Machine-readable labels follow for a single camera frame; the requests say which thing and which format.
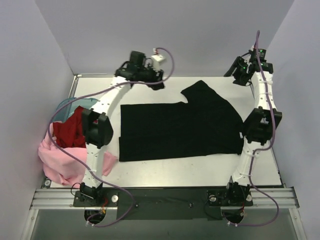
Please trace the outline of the black t shirt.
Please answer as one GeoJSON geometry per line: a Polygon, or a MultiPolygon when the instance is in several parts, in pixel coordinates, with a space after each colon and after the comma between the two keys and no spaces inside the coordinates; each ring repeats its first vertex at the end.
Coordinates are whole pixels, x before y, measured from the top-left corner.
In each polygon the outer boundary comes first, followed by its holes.
{"type": "Polygon", "coordinates": [[[243,120],[204,81],[181,91],[187,102],[120,107],[121,162],[237,154],[243,150],[243,120]]]}

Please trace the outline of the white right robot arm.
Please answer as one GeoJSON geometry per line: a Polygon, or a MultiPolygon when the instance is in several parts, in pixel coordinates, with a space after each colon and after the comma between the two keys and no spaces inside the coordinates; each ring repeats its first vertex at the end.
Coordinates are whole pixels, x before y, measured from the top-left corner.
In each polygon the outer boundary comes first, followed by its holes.
{"type": "Polygon", "coordinates": [[[254,97],[254,108],[243,124],[240,160],[223,192],[224,201],[234,205],[247,199],[256,159],[261,151],[271,148],[265,144],[274,140],[283,115],[277,110],[273,97],[273,65],[262,57],[238,56],[224,76],[234,77],[236,85],[251,83],[254,97]]]}

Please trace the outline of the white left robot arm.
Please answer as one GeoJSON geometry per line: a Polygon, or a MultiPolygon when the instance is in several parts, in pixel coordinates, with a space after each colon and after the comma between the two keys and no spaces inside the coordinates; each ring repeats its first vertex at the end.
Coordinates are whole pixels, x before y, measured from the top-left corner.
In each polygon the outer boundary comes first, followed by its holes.
{"type": "Polygon", "coordinates": [[[161,64],[166,58],[155,48],[149,59],[150,63],[146,63],[144,53],[132,51],[129,60],[115,71],[110,90],[90,109],[85,108],[81,113],[88,168],[79,191],[91,206],[98,206],[103,200],[103,184],[100,178],[103,175],[104,154],[114,134],[110,118],[116,106],[136,82],[146,83],[153,90],[165,87],[162,83],[164,72],[161,64]]]}

